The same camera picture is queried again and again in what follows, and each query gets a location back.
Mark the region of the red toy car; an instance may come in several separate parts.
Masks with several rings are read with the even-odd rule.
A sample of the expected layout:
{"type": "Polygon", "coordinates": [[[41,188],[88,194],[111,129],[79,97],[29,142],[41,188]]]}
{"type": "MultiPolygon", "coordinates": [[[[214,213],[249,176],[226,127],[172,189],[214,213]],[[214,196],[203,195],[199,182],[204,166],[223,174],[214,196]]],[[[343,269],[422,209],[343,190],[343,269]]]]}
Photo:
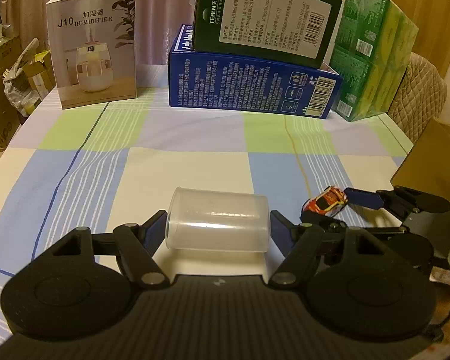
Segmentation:
{"type": "Polygon", "coordinates": [[[333,217],[341,212],[348,203],[345,192],[337,186],[328,186],[320,195],[308,199],[302,206],[301,212],[314,212],[333,217]]]}

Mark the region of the clear plastic cup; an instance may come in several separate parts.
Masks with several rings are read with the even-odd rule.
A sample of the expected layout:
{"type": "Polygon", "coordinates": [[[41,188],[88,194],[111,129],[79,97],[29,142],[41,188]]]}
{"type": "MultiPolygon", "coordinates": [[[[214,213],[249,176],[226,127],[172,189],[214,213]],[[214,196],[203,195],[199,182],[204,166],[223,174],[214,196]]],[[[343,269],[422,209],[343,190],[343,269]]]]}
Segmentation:
{"type": "Polygon", "coordinates": [[[271,220],[268,199],[178,187],[166,220],[166,246],[172,250],[265,253],[271,220]]]}

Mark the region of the open cardboard box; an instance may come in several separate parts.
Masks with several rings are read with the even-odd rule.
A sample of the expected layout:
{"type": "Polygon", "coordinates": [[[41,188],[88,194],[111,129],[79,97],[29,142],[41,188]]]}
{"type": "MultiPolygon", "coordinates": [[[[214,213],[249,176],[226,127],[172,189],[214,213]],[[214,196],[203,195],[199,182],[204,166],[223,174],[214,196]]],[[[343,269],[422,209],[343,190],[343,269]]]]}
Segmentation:
{"type": "MultiPolygon", "coordinates": [[[[444,197],[450,203],[450,124],[429,120],[391,184],[444,197]]],[[[450,285],[450,270],[435,270],[431,278],[450,285]]]]}

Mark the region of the checkered bed sheet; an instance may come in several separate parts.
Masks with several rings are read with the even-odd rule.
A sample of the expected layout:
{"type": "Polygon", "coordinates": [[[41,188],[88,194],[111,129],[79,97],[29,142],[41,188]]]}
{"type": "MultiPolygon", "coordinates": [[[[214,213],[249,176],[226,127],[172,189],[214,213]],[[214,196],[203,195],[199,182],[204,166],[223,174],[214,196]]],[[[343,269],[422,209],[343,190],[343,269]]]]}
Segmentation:
{"type": "MultiPolygon", "coordinates": [[[[297,221],[326,187],[389,189],[412,144],[387,116],[326,119],[172,108],[167,68],[132,100],[63,110],[51,92],[0,157],[0,294],[69,230],[165,210],[178,187],[262,194],[297,221]]],[[[10,331],[0,308],[0,344],[10,331]]]]}

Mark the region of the quilted beige chair cover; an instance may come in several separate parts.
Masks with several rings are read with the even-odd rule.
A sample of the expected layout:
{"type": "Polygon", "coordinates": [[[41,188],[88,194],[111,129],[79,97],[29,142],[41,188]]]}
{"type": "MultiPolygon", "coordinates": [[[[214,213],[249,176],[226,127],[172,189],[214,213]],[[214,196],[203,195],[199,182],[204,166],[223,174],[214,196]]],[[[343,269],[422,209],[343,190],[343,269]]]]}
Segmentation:
{"type": "Polygon", "coordinates": [[[432,118],[438,118],[447,98],[447,85],[425,57],[410,54],[409,63],[388,109],[388,116],[415,143],[432,118]]]}

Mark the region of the green tissue pack bundle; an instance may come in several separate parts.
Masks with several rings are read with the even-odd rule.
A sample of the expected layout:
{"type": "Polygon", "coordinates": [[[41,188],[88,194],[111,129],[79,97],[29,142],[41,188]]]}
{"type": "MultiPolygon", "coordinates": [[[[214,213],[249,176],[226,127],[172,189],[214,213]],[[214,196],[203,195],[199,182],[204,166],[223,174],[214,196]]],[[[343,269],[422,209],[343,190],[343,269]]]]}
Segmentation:
{"type": "Polygon", "coordinates": [[[345,0],[330,59],[343,79],[333,110],[347,121],[388,111],[418,32],[392,0],[345,0]]]}

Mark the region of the blue carton box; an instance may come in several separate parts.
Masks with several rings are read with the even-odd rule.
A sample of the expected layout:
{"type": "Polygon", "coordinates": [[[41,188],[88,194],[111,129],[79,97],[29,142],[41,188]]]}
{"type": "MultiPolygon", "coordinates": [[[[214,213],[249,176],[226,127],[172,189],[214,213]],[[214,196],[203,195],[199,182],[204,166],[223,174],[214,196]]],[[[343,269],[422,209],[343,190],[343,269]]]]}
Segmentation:
{"type": "Polygon", "coordinates": [[[193,26],[178,31],[168,58],[171,107],[252,111],[325,119],[342,77],[289,63],[193,50],[193,26]]]}

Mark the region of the stacked cardboard boxes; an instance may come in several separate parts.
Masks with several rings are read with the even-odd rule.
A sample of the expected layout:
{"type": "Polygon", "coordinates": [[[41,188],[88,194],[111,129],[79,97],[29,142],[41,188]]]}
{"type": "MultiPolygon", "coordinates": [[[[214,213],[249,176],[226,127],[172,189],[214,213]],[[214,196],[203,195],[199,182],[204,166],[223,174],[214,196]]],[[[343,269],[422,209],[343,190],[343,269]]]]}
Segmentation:
{"type": "Polygon", "coordinates": [[[56,86],[50,52],[38,52],[36,38],[22,47],[8,29],[0,24],[0,147],[56,86]]]}

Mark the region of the dark green carton box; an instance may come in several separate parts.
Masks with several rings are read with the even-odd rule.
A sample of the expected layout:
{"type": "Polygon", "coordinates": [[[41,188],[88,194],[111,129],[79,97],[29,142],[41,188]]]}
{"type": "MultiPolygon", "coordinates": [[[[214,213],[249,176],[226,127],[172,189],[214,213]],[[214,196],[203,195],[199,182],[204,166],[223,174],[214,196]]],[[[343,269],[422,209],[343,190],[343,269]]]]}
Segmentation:
{"type": "Polygon", "coordinates": [[[196,0],[193,49],[319,68],[341,0],[196,0]]]}

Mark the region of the white humidifier box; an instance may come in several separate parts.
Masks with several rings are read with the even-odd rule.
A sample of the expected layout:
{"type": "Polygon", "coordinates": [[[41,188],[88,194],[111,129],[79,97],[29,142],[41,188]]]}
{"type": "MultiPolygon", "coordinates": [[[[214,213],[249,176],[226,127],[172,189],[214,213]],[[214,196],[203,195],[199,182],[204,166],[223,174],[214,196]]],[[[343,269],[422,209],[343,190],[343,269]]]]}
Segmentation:
{"type": "Polygon", "coordinates": [[[47,28],[61,107],[137,96],[136,0],[49,0],[47,28]]]}

